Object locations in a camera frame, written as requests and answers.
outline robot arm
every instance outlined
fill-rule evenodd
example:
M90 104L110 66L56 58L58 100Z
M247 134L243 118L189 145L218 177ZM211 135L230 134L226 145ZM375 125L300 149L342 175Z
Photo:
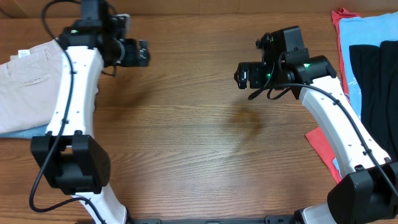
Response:
M50 156L44 176L51 187L73 198L87 198L107 224L130 224L128 210L109 185L109 156L94 140L94 100L104 67L145 67L150 57L146 41L140 41L138 49L134 39L125 38L129 15L111 16L108 11L104 0L82 0L81 19L61 34L58 43L72 60L75 71L66 125L56 145L58 150L49 155L61 130L72 81L70 64L64 55L58 101L47 134L33 137L30 149L40 168ZM72 154L62 153L68 147ZM96 224L103 224L91 205L83 201L81 204Z
M394 193L398 186L398 162L391 162L387 152L373 140L355 115L330 62L324 56L309 57L297 26L267 33L256 45L263 50L262 62L239 64L234 76L238 87L246 88L246 82L250 82L251 88L259 88L253 94L255 97L263 90L284 88L290 84L296 99L300 99L325 133L343 178L328 194L327 203L298 210L288 222L359 224L394 218L398 212L398 198ZM278 69L270 74L272 67ZM308 86L325 91L338 102Z
M381 149L373 140L358 119L343 94L338 78L332 78L331 76L317 78L313 80L313 84L311 85L331 93L335 98L340 100L341 104L354 119L366 140L366 144L372 149L373 155L380 165L385 164L386 161L391 159L387 152ZM365 169L374 167L372 160L364 153L364 148L351 123L338 106L333 104L322 93L308 88L301 89L300 101L318 122L328 139L331 148L335 152L342 178L347 174L356 172L358 166L363 166Z

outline beige pants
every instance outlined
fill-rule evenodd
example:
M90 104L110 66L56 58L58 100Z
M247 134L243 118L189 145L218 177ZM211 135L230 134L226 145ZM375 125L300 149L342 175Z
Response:
M0 65L0 134L48 124L57 103L62 50L53 40Z

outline light blue fabric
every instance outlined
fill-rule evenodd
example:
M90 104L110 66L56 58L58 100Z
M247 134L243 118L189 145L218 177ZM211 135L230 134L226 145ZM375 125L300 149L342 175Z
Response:
M11 133L0 134L0 138L31 139L33 136L43 136L45 134L46 129L47 129L47 124L22 131L13 131Z
M355 79L349 57L350 45L375 45L385 40L398 40L398 12L374 17L340 20L340 45L349 90L355 113L361 118L362 94Z
M336 169L338 170L338 173L340 174L340 177L341 177L340 167L338 166L337 159L336 159L336 158L333 159L333 160L332 160L332 163L333 163L333 165L335 165L335 167L336 167Z

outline black cable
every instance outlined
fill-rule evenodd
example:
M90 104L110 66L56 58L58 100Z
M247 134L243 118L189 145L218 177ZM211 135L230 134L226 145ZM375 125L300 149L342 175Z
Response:
M112 10L112 13L114 16L116 16L118 14L117 10L110 3L108 3L108 7Z
M329 99L331 99L335 105L337 105L342 111L343 113L346 115L348 121L351 123L352 127L354 128L354 131L356 133L356 135L358 136L359 140L361 141L362 146L365 148L365 153L369 156L369 158L372 160L373 164L376 166L376 168L379 170L379 172L381 173L381 175L383 176L383 179L387 182L387 185L391 188L392 192L396 195L396 197L398 197L398 192L397 189L394 187L394 185L392 184L392 182L390 181L390 179L388 178L387 174L383 171L383 169L381 168L380 164L378 163L378 161L376 160L376 158L373 156L372 154L372 150L370 150L370 148L368 147L368 145L366 144L365 139L363 138L361 131L358 129L357 125L355 124L354 119L351 117L351 115L348 113L348 111L346 110L346 108L341 104L340 100L337 100L334 96L332 96L331 94L329 94L328 92L326 92L325 90L322 90L318 87L315 86L311 86L311 85L304 85L304 84L299 84L299 83L288 83L288 84L281 84L281 85L276 85L276 88L292 88L292 87L302 87L302 88L309 88L315 91L318 91L322 94L324 94L325 96L327 96ZM271 91L275 88L271 88L267 94L267 97L271 94ZM281 96L283 96L284 94L286 94L288 92L288 90L283 91L281 94L277 95L275 98L278 99Z
M288 87L287 89L285 89L282 93L279 93L279 95L271 98L271 92L273 89L270 89L267 93L267 98L270 100L278 100L280 97L282 97L283 95L285 95L287 92L289 92L291 90L291 87Z
M48 26L48 24L47 24L47 22L46 22L46 20L45 20L45 15L46 15L46 12L47 12L47 10L49 9L50 6L52 6L52 5L56 4L56 3L59 3L59 2L72 2L72 3L80 4L80 2L73 1L73 0L61 0L61 1L60 1L60 0L55 0L55 1L49 2L49 3L44 7L44 9L43 9L43 11L42 11L42 22L43 22L44 29L45 29L45 30L47 31L47 33L51 36L51 38L53 38L53 39L57 42L58 45L60 45L60 43L59 43L59 41L55 38L55 36L51 33L51 30L49 29L49 26ZM45 158L44 163L43 163L42 167L40 168L39 173L37 174L37 177L36 177L36 179L35 179L35 182L34 182L34 184L33 184L33 186L32 186L32 190L30 191L29 206L30 206L30 208L31 208L33 211L35 211L35 212L48 212L48 211L54 210L54 209L56 209L56 208L59 208L59 207L61 207L61 206L64 206L64 205L66 205L66 204L68 204L68 203L81 200L81 201L86 202L86 204L88 204L88 205L91 207L91 209L93 209L95 215L97 216L97 218L100 220L100 222L101 222L102 224L106 224L105 220L102 219L100 213L98 212L98 210L97 210L96 207L94 206L93 202L91 202L90 199L87 199L87 198L84 198L84 197L71 198L71 199L66 200L66 201L64 201L64 202L58 203L58 204L56 204L56 205L53 205L53 206L51 206L51 207L49 207L49 208L37 208L37 207L34 205L34 196L35 196L37 187L39 186L39 182L40 182L40 180L41 180L41 178L42 178L42 176L43 176L43 173L44 173L44 171L45 171L45 169L46 169L46 167L47 167L47 164L49 163L49 160L50 160L51 156L52 156L53 153L55 152L55 149L58 148L57 146L58 146L59 140L60 140L60 138L61 138L61 136L62 136L63 130L65 129L65 125L66 125L67 122L68 122L68 121L67 121L67 118L68 118L68 112L69 112L70 102L71 102L71 100L72 100L73 83L74 83L74 74L76 74L76 72L75 72L74 69L73 69L73 63L72 63L72 60L71 60L69 54L66 52L66 50L63 50L63 52L65 53L65 55L66 55L66 57L67 57L67 59L68 59L69 66L70 66L70 89L69 89L68 100L67 100L67 104L66 104L66 107L65 107L65 112L64 112L63 118L62 118L61 128L60 128L60 130L59 130L59 132L58 132L57 137L55 138L55 141L54 141L54 143L53 143L53 145L52 145L52 147L51 147L51 149L50 149L50 151L49 151L49 154L48 154L47 157Z
M278 69L279 69L279 71L278 72L282 72L282 57L283 57L283 55L285 54L286 52L282 52L282 53L280 53L279 54L279 57L278 57L278 64L277 64L277 66L278 66ZM274 76L274 70L275 70L275 62L274 62L274 64L272 65L272 71L271 71L271 76L269 77L269 79L268 79L268 81L267 81L267 83L264 85L264 87L262 87L261 89L258 89L258 90L256 90L255 92L253 92L252 94L250 94L249 95L249 97L248 97L248 100L253 100L253 99L255 99L257 96L259 96L264 90L266 90L267 88L268 88L268 84L269 84L269 82L271 81L271 79L272 79L272 77Z
M248 97L248 100L253 100L253 99L255 99L255 98L256 98L257 96L259 96L264 90L266 90L266 89L268 88L268 84L269 84L269 82L271 81L272 74L274 74L274 70L275 70L275 62L274 62L274 64L272 65L271 75L270 75L270 77L268 78L268 81L266 82L266 84L265 84L261 89L258 89L258 90L256 90L255 92L253 92L252 94L250 94L249 97Z
M101 74L109 75L111 77L116 77L116 75L118 74L118 69L117 69L116 65L113 65L113 73L112 74L110 74L108 72L104 72L104 71L102 71Z

